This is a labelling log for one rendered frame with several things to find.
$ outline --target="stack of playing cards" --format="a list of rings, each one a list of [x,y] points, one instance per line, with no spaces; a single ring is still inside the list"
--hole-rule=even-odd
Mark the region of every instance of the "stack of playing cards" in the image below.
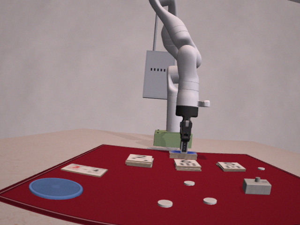
[[[180,159],[192,159],[197,160],[197,153],[194,151],[188,151],[187,154],[180,153],[180,150],[169,151],[170,158],[180,158]]]
[[[196,160],[174,159],[175,169],[181,171],[201,171]]]
[[[130,154],[125,164],[131,166],[152,168],[154,158],[152,156]]]
[[[78,165],[78,164],[70,164],[61,168],[61,170],[73,172],[73,173],[80,173],[84,175],[94,176],[94,177],[102,177],[103,174],[107,172],[107,169],[100,169],[96,167]]]
[[[245,167],[241,166],[238,163],[225,163],[225,162],[218,162],[216,164],[218,167],[220,167],[225,172],[245,172]]]

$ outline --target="white disc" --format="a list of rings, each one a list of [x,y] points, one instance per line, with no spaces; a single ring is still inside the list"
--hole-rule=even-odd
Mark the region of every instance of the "white disc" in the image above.
[[[163,208],[170,208],[173,205],[173,203],[169,200],[159,200],[157,204]]]
[[[217,203],[217,200],[215,198],[204,198],[203,202],[208,205],[214,205]]]
[[[190,181],[190,180],[186,180],[186,181],[184,182],[184,184],[187,185],[187,186],[194,186],[194,185],[195,185],[195,182]]]

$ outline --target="gray control box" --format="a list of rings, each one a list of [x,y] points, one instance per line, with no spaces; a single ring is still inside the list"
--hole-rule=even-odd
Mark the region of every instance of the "gray control box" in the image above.
[[[269,195],[271,192],[271,184],[267,180],[261,180],[259,177],[255,179],[244,179],[243,190],[245,194]]]
[[[167,69],[175,65],[168,52],[147,51],[143,98],[167,99]]]

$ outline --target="red mat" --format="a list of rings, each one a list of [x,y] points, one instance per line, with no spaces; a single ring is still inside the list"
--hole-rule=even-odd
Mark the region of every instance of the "red mat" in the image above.
[[[153,167],[125,165],[129,154],[153,156]],[[201,172],[176,171],[173,162],[168,151],[101,145],[1,190],[0,201],[85,225],[300,224],[300,177],[245,154],[198,153]],[[246,171],[223,172],[217,162],[238,162]],[[60,170],[71,163],[108,171],[99,178]],[[270,195],[244,193],[244,178],[255,177],[272,185]],[[67,200],[35,196],[29,184],[41,178],[75,181],[83,193]],[[204,204],[206,197],[217,204]],[[162,199],[173,206],[159,207]]]

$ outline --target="wooden table surface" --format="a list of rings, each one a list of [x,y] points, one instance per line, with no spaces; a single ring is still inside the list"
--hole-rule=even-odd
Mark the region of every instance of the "wooden table surface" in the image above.
[[[15,184],[101,144],[153,148],[153,135],[76,129],[0,139],[0,189]],[[248,154],[300,176],[300,154],[249,141],[194,138],[191,151]],[[0,202],[0,224],[75,225]]]

